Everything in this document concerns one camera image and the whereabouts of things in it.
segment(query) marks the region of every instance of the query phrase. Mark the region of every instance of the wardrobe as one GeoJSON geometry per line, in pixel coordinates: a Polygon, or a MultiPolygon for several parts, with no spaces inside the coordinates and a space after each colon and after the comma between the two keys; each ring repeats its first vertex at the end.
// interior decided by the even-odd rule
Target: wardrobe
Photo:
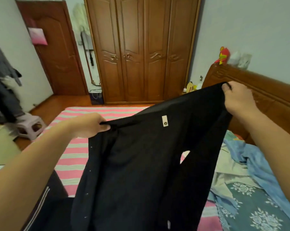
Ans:
{"type": "Polygon", "coordinates": [[[182,94],[200,1],[85,0],[106,104],[182,94]]]}

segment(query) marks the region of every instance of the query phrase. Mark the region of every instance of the pink striped bedding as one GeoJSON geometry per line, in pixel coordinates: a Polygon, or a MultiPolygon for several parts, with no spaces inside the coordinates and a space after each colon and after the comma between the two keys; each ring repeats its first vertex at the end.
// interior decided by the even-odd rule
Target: pink striped bedding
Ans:
{"type": "MultiPolygon", "coordinates": [[[[52,123],[45,129],[45,132],[62,120],[90,112],[97,112],[106,120],[113,120],[132,116],[145,108],[147,107],[69,107],[52,121],[52,123]]],[[[185,159],[187,154],[188,152],[183,153],[181,161],[185,159]]],[[[74,197],[76,193],[87,159],[88,139],[77,138],[69,143],[55,167],[55,170],[70,197],[74,197]]],[[[222,231],[217,208],[214,203],[207,201],[197,230],[222,231]]]]}

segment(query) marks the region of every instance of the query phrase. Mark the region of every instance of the door panel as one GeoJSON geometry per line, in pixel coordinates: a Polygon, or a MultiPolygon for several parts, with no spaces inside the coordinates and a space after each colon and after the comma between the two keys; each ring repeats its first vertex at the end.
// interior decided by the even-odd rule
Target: door panel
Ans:
{"type": "Polygon", "coordinates": [[[144,101],[143,0],[116,0],[126,101],[144,101]]]}
{"type": "Polygon", "coordinates": [[[106,102],[125,101],[115,0],[87,0],[106,102]]]}
{"type": "Polygon", "coordinates": [[[87,86],[79,65],[69,16],[62,1],[16,1],[27,27],[42,28],[48,45],[35,49],[56,95],[85,95],[87,86]]]}
{"type": "Polygon", "coordinates": [[[163,100],[171,0],[144,0],[145,96],[163,100]]]}
{"type": "Polygon", "coordinates": [[[164,99],[183,92],[197,3],[198,0],[172,0],[164,99]]]}

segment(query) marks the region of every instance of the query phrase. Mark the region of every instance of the headboard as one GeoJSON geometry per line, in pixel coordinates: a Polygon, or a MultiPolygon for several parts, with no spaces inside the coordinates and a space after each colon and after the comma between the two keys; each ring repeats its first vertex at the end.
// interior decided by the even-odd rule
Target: headboard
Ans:
{"type": "MultiPolygon", "coordinates": [[[[276,124],[290,133],[290,85],[250,71],[229,65],[211,65],[202,87],[223,81],[236,81],[252,90],[256,105],[276,124]]],[[[233,118],[228,127],[233,133],[255,144],[241,123],[233,118]]]]}

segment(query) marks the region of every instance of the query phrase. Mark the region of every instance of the floral blanket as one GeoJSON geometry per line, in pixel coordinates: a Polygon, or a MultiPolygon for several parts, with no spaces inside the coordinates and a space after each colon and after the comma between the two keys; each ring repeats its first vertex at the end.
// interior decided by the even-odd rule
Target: floral blanket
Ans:
{"type": "Polygon", "coordinates": [[[217,204],[224,231],[290,231],[290,219],[263,189],[242,183],[227,186],[237,202],[238,214],[232,215],[217,204]]]}

